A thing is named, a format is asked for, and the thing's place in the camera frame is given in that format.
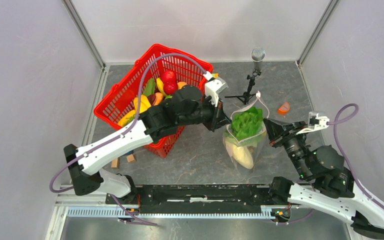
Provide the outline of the napa cabbage toy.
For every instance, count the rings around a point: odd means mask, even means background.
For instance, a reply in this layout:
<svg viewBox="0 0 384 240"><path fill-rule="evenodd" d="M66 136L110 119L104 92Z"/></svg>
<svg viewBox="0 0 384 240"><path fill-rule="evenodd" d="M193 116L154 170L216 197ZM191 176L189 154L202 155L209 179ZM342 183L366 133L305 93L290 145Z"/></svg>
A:
<svg viewBox="0 0 384 240"><path fill-rule="evenodd" d="M226 138L237 146L256 148L264 138L263 113L262 108L253 106L236 114Z"/></svg>

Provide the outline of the clear zip top bag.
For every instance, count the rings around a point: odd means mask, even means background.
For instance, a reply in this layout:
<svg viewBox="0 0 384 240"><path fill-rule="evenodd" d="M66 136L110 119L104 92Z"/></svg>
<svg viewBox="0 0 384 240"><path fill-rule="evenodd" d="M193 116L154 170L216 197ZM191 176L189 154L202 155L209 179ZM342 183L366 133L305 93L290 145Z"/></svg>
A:
<svg viewBox="0 0 384 240"><path fill-rule="evenodd" d="M254 168L267 140L264 119L269 116L270 110L260 91L256 92L255 99L231 114L231 124L226 126L223 144L237 170Z"/></svg>

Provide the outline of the white long radish toy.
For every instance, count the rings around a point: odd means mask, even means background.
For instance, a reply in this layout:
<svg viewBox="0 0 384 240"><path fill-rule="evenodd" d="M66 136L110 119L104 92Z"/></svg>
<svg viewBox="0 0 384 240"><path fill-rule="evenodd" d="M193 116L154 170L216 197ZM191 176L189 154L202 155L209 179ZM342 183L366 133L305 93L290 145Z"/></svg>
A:
<svg viewBox="0 0 384 240"><path fill-rule="evenodd" d="M246 169L254 167L254 159L246 146L237 146L229 141L225 141L227 154Z"/></svg>

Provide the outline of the small red apple toy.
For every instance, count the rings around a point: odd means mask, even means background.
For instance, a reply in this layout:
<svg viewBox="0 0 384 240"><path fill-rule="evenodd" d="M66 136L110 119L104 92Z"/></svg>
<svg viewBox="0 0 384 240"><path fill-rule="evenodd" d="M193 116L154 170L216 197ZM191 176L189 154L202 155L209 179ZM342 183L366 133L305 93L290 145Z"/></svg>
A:
<svg viewBox="0 0 384 240"><path fill-rule="evenodd" d="M163 91L166 96L174 94L179 89L176 82L166 82L163 84Z"/></svg>

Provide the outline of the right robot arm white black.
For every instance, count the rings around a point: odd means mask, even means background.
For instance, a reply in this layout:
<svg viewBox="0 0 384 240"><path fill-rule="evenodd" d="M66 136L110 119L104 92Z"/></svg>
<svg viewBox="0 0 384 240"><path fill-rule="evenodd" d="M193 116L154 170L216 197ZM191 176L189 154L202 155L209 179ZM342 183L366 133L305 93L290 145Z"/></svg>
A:
<svg viewBox="0 0 384 240"><path fill-rule="evenodd" d="M310 117L308 123L269 118L264 118L263 123L270 146L283 147L300 180L312 186L307 189L285 177L274 177L268 191L273 203L310 207L343 221L364 237L384 240L384 202L370 196L332 146L310 150L306 144L308 133L329 126L326 116Z"/></svg>

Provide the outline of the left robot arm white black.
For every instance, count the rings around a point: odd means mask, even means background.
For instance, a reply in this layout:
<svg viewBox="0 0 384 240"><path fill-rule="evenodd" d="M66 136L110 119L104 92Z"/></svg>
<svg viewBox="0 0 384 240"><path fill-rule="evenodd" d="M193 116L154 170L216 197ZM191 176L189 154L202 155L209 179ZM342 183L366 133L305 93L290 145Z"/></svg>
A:
<svg viewBox="0 0 384 240"><path fill-rule="evenodd" d="M106 171L104 166L132 150L174 135L179 127L203 124L213 132L230 124L219 97L227 87L217 79L206 83L204 92L186 85L105 138L82 147L67 145L64 154L72 162L68 169L75 194L84 196L98 191L112 194L125 204L133 203L137 190L130 177Z"/></svg>

